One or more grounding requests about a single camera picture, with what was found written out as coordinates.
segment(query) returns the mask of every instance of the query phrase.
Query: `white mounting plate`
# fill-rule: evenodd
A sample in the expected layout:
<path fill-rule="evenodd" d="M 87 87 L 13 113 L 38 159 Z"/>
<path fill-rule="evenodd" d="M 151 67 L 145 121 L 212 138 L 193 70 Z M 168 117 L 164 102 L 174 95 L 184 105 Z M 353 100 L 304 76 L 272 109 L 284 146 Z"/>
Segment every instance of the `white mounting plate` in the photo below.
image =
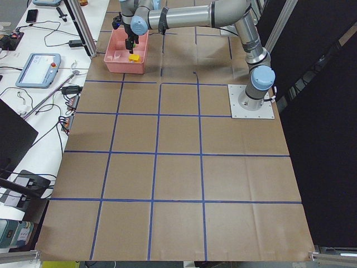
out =
<path fill-rule="evenodd" d="M 241 119 L 275 119 L 271 102 L 264 102 L 261 108 L 257 111 L 249 111 L 244 109 L 238 103 L 238 97 L 245 90 L 246 85 L 228 85 L 229 103 L 232 118 Z"/>

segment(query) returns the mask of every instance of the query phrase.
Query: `tablet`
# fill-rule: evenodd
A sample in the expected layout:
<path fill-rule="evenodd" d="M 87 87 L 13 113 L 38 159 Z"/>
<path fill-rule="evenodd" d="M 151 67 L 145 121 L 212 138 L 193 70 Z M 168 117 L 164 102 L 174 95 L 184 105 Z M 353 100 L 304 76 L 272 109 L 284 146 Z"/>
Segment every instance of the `tablet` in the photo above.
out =
<path fill-rule="evenodd" d="M 21 88 L 48 88 L 60 64 L 60 54 L 32 53 L 15 85 Z"/>
<path fill-rule="evenodd" d="M 62 0 L 33 0 L 32 3 L 37 6 L 57 7 L 60 5 L 61 1 Z"/>

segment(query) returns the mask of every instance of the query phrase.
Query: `smartphone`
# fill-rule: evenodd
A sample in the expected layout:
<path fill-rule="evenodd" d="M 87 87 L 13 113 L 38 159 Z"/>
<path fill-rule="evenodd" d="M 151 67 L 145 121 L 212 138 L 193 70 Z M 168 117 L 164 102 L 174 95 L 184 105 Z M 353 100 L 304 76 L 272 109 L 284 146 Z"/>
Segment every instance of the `smartphone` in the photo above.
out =
<path fill-rule="evenodd" d="M 37 14 L 38 14 L 38 9 L 30 9 L 29 11 L 27 11 L 26 22 L 27 23 L 36 22 Z"/>

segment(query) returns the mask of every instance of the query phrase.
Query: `wire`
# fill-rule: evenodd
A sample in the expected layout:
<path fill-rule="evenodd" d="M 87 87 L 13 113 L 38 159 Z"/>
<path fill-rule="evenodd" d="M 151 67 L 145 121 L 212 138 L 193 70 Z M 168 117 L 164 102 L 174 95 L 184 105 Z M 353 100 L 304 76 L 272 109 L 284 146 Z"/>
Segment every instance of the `wire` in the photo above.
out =
<path fill-rule="evenodd" d="M 2 172 L 7 172 L 7 173 L 11 173 L 11 174 L 16 174 L 16 175 L 24 175 L 24 176 L 32 176 L 32 175 L 36 175 L 36 176 L 51 176 L 55 179 L 57 179 L 57 176 L 52 175 L 52 174 L 48 174 L 48 173 L 42 173 L 42 174 L 30 174 L 30 173 L 18 173 L 18 172 L 13 172 L 13 171 L 9 171 L 9 170 L 5 170 L 2 169 Z"/>
<path fill-rule="evenodd" d="M 9 49 L 6 50 L 5 56 L 0 57 L 0 60 L 4 59 L 7 55 L 9 55 Z"/>
<path fill-rule="evenodd" d="M 49 134 L 56 126 L 58 125 L 58 122 L 50 128 L 50 130 L 48 130 L 45 134 L 43 134 L 37 141 L 35 141 L 31 147 L 29 149 L 31 149 L 32 147 L 34 147 L 39 141 L 41 141 L 47 134 Z"/>
<path fill-rule="evenodd" d="M 55 29 L 53 29 L 53 28 L 47 28 L 47 27 L 34 26 L 34 24 L 47 23 L 47 22 L 58 23 L 58 26 L 57 26 L 57 28 L 55 28 Z M 76 35 L 76 34 L 74 34 L 74 33 L 65 32 L 65 31 L 59 30 L 60 26 L 61 26 L 61 22 L 59 22 L 59 21 L 41 21 L 41 22 L 31 23 L 30 25 L 25 25 L 25 26 L 17 27 L 17 28 L 16 28 L 16 31 L 19 32 L 21 28 L 26 28 L 26 27 L 33 27 L 33 28 L 39 28 L 39 29 L 44 29 L 44 30 L 50 30 L 51 32 L 50 32 L 48 35 L 45 35 L 45 37 L 44 37 L 45 46 L 47 46 L 47 47 L 62 46 L 62 45 L 67 45 L 67 44 L 68 44 L 68 42 L 66 42 L 66 43 L 57 44 L 57 45 L 48 45 L 47 42 L 46 42 L 46 39 L 47 39 L 47 37 L 49 37 L 50 35 L 52 35 L 54 32 L 61 32 L 61 33 L 67 34 L 67 35 L 79 36 L 79 35 Z"/>
<path fill-rule="evenodd" d="M 57 130 L 57 134 L 58 134 L 58 138 L 60 139 L 60 145 L 61 145 L 61 154 L 63 154 L 63 145 L 62 145 L 62 139 L 61 139 L 61 135 L 60 132 L 58 130 L 58 125 L 56 125 L 56 130 Z"/>
<path fill-rule="evenodd" d="M 8 88 L 4 89 L 2 93 L 0 93 L 0 96 L 1 96 L 2 94 L 4 94 L 5 91 L 7 91 L 8 89 L 20 89 L 20 90 L 25 91 L 25 93 L 26 93 L 26 94 L 28 95 L 28 97 L 31 99 L 31 108 L 33 109 L 33 98 L 30 96 L 30 94 L 27 92 L 27 90 L 25 90 L 25 89 L 23 89 L 23 88 L 17 88 L 17 87 L 8 87 Z"/>
<path fill-rule="evenodd" d="M 85 262 L 84 262 L 84 266 L 87 267 L 87 268 L 89 268 L 89 267 L 92 267 L 93 265 L 95 265 L 96 263 L 97 263 L 97 262 L 94 261 L 92 264 L 88 264 L 88 262 L 85 261 Z"/>
<path fill-rule="evenodd" d="M 51 106 L 51 108 L 50 108 L 50 109 L 47 109 L 47 110 L 44 110 L 44 111 L 41 111 L 41 109 L 42 109 L 43 107 L 47 107 L 47 106 Z M 60 110 L 60 114 L 62 114 L 62 109 L 61 109 L 61 107 L 59 107 L 57 104 L 53 104 L 53 103 L 50 103 L 50 104 L 46 104 L 46 105 L 44 105 L 44 106 L 41 106 L 41 107 L 35 112 L 35 114 L 48 112 L 48 111 L 52 110 L 53 107 L 57 107 L 57 108 Z"/>
<path fill-rule="evenodd" d="M 20 69 L 20 68 L 10 67 L 10 66 L 0 66 L 0 68 L 14 69 L 14 70 L 22 71 L 22 69 Z"/>
<path fill-rule="evenodd" d="M 20 98 L 23 100 L 23 103 L 26 104 L 26 100 L 23 98 L 23 96 L 21 96 L 21 91 L 17 92 L 17 98 Z"/>
<path fill-rule="evenodd" d="M 254 8 L 251 8 L 251 10 L 253 11 L 255 17 L 257 18 L 257 21 L 259 21 L 258 16 L 257 16 L 257 14 L 256 14 L 256 12 L 255 12 L 255 10 L 254 10 Z"/>
<path fill-rule="evenodd" d="M 223 31 L 226 31 L 226 32 L 230 32 L 230 33 L 231 33 L 231 34 L 233 34 L 233 35 L 237 35 L 237 36 L 239 36 L 237 33 L 232 32 L 232 31 L 229 31 L 229 30 L 224 29 L 224 28 L 216 28 L 216 29 L 220 29 L 220 30 L 223 30 Z"/>

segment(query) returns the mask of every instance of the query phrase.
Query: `robotic arm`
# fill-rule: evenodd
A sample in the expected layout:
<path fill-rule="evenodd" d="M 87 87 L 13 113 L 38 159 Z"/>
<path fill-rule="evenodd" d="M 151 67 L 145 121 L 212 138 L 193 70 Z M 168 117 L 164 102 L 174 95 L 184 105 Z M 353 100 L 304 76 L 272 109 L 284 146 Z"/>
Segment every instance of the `robotic arm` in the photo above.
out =
<path fill-rule="evenodd" d="M 270 54 L 262 47 L 258 31 L 250 15 L 250 0 L 219 0 L 206 6 L 160 8 L 160 0 L 119 0 L 122 13 L 113 21 L 113 27 L 124 24 L 128 39 L 127 49 L 132 53 L 138 36 L 149 29 L 158 29 L 161 34 L 169 28 L 206 26 L 219 28 L 235 25 L 247 56 L 250 80 L 246 90 L 239 97 L 245 109 L 260 108 L 264 96 L 275 80 L 270 68 Z"/>

